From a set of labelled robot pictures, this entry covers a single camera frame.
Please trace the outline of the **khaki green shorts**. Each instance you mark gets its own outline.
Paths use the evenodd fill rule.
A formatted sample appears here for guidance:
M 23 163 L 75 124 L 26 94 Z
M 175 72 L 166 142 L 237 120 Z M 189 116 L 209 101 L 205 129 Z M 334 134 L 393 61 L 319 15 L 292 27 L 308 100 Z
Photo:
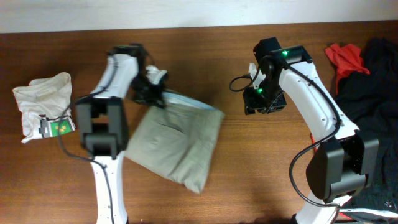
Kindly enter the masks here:
M 126 158 L 151 172 L 203 192 L 225 114 L 176 92 L 163 94 L 164 109 L 151 106 L 129 140 Z

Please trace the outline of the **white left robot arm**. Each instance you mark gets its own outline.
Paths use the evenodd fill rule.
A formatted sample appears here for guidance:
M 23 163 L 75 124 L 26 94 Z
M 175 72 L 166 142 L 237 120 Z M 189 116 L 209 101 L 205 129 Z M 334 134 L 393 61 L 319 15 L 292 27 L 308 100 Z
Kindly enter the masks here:
M 165 108 L 167 72 L 159 70 L 142 44 L 119 45 L 108 53 L 99 83 L 75 103 L 80 144 L 88 152 L 97 201 L 97 223 L 128 223 L 123 195 L 123 161 L 129 142 L 124 99 Z

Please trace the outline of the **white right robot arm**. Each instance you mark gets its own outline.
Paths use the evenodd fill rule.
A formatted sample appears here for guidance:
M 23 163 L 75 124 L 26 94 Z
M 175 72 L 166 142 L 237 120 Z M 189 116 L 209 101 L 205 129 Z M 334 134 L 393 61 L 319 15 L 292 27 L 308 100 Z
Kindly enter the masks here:
M 379 141 L 361 132 L 338 107 L 304 46 L 283 48 L 271 37 L 260 40 L 253 53 L 258 68 L 251 97 L 245 100 L 246 113 L 280 111 L 288 95 L 314 138 L 289 165 L 290 183 L 296 188 L 295 163 L 306 152 L 315 151 L 306 168 L 310 194 L 298 192 L 305 204 L 290 221 L 333 223 L 341 207 L 371 185 Z

